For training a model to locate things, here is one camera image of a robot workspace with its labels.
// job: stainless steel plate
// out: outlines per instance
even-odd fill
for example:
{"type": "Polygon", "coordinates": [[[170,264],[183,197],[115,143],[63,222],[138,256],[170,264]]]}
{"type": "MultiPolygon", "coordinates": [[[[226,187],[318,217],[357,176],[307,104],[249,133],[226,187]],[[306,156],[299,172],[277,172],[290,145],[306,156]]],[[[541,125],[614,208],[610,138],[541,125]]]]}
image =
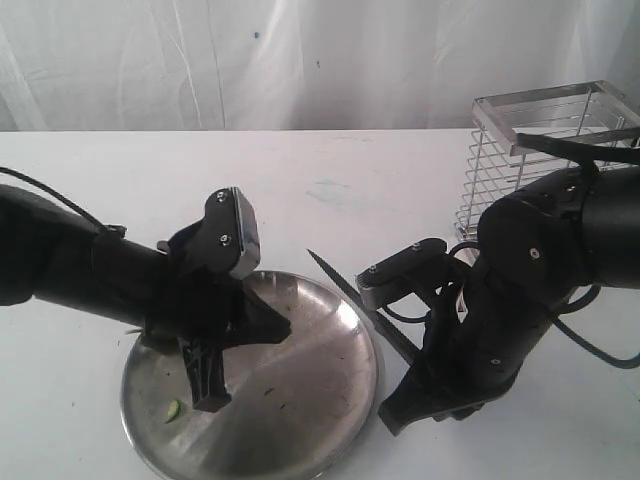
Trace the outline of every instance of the stainless steel plate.
{"type": "Polygon", "coordinates": [[[303,479],[334,463],[371,410],[377,365],[356,312],[306,278],[256,272],[256,293],[291,321],[280,345],[224,353],[233,401],[216,414],[190,407],[181,357],[137,342],[122,380],[122,420],[136,451],[175,480],[303,479]],[[173,399],[180,416],[165,424],[173,399]]]}

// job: knife blade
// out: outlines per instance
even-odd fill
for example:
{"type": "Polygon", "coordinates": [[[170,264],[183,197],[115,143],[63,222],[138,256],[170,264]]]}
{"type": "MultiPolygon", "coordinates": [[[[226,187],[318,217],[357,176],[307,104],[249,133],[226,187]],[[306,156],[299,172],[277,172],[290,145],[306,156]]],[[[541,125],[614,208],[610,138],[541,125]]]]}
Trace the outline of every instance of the knife blade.
{"type": "Polygon", "coordinates": [[[347,298],[349,298],[349,300],[351,300],[356,307],[358,307],[367,316],[367,318],[371,320],[376,332],[382,335],[394,350],[400,354],[405,362],[411,365],[414,360],[418,358],[420,349],[416,347],[411,340],[405,337],[387,317],[365,307],[358,291],[353,288],[351,284],[347,282],[331,265],[311,250],[307,250],[307,252],[309,252],[311,258],[315,260],[322,271],[327,274],[342,293],[344,293],[347,298]]]}

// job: white backdrop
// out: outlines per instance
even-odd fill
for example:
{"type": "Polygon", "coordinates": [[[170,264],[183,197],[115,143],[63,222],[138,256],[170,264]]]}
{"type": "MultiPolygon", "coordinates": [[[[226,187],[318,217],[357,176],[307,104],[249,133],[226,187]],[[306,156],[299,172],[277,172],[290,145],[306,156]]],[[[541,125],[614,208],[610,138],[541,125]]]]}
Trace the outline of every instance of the white backdrop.
{"type": "Polygon", "coordinates": [[[0,130],[467,126],[473,98],[609,80],[635,0],[0,0],[0,130]]]}

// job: white table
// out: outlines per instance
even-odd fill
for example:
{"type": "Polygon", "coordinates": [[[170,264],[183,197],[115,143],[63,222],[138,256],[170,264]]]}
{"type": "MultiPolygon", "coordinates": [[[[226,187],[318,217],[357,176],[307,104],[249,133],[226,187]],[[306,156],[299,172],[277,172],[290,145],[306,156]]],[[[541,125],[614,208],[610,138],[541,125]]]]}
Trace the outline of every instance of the white table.
{"type": "MultiPolygon", "coordinates": [[[[215,189],[238,185],[258,216],[261,268],[328,284],[306,248],[353,278],[418,239],[453,238],[468,143],[467,130],[2,133],[0,163],[149,246],[200,218],[215,189]]],[[[631,355],[639,306],[636,292],[608,291],[569,322],[631,355]]],[[[128,328],[38,301],[0,310],[0,478],[156,478],[120,423],[128,328]]],[[[388,394],[406,367],[380,343],[388,394]]],[[[327,478],[639,475],[640,375],[552,330],[503,399],[463,422],[413,424],[396,439],[374,418],[327,478]]]]}

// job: wire rack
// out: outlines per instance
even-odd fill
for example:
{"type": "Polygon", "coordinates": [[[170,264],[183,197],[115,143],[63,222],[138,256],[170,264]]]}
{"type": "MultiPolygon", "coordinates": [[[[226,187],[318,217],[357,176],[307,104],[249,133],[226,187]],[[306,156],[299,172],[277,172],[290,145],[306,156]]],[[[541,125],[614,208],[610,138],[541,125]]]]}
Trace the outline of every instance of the wire rack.
{"type": "MultiPolygon", "coordinates": [[[[520,147],[517,133],[614,147],[635,147],[640,137],[640,109],[604,81],[478,98],[472,114],[478,129],[471,133],[465,193],[456,212],[460,240],[476,239],[480,215],[497,199],[568,165],[567,160],[520,147]]],[[[624,167],[605,162],[598,166],[624,167]]]]}

